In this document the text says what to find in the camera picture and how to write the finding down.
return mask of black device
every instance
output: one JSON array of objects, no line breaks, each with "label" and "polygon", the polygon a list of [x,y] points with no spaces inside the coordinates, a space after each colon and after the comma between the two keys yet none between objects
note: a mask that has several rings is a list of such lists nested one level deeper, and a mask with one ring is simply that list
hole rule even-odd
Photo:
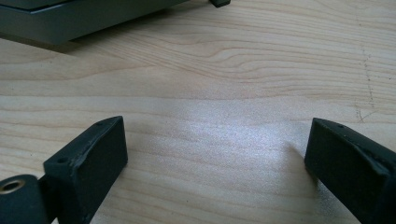
[{"label": "black device", "polygon": [[[0,33],[61,44],[187,0],[0,0]],[[215,7],[231,0],[210,0]]]}]

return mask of wooden table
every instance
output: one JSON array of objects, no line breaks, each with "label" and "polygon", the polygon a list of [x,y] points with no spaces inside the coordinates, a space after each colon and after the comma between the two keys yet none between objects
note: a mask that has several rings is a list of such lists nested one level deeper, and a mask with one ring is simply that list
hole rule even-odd
[{"label": "wooden table", "polygon": [[1,36],[0,179],[124,117],[92,223],[359,223],[304,168],[311,120],[396,149],[394,0],[193,0],[61,46]]}]

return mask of black rubber foot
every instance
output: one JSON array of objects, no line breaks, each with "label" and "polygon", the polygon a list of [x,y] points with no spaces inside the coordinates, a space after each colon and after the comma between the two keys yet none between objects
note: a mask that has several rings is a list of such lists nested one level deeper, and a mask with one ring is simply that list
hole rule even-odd
[{"label": "black rubber foot", "polygon": [[231,3],[231,0],[209,0],[215,7],[224,7]]}]

